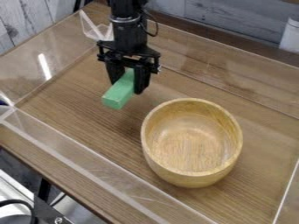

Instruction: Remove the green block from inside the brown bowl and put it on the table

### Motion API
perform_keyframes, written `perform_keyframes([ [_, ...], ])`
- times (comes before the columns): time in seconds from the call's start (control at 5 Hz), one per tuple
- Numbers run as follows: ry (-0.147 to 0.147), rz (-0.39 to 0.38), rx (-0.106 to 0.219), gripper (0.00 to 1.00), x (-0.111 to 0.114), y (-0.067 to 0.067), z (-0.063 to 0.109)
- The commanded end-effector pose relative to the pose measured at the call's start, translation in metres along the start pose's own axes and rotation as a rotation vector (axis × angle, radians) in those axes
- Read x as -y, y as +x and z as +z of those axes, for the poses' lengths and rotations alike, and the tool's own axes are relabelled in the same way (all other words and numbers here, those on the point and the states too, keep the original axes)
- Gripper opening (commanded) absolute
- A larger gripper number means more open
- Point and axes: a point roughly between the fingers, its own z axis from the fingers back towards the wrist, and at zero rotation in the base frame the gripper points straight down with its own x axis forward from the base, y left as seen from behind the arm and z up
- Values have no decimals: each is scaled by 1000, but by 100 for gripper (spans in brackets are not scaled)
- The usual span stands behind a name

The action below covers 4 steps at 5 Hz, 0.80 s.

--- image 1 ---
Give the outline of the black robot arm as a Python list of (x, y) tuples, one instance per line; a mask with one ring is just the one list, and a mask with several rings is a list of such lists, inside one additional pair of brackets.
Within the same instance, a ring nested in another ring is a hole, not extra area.
[(158, 73), (161, 54), (146, 45), (146, 37), (154, 33), (146, 30), (146, 18), (150, 13), (145, 10), (148, 0), (106, 0), (110, 8), (109, 22), (111, 23), (111, 40), (97, 41), (97, 60), (105, 63), (110, 84), (123, 75), (125, 69), (133, 69), (133, 91), (139, 95), (149, 86), (150, 74)]

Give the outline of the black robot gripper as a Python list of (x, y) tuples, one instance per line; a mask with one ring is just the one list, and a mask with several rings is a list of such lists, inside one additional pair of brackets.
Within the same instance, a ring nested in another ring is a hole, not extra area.
[(158, 72), (161, 54), (148, 47), (146, 19), (111, 18), (111, 40), (97, 42), (97, 60), (106, 65), (110, 84), (121, 78), (125, 68), (134, 69), (134, 93), (139, 95), (149, 85), (150, 74)]

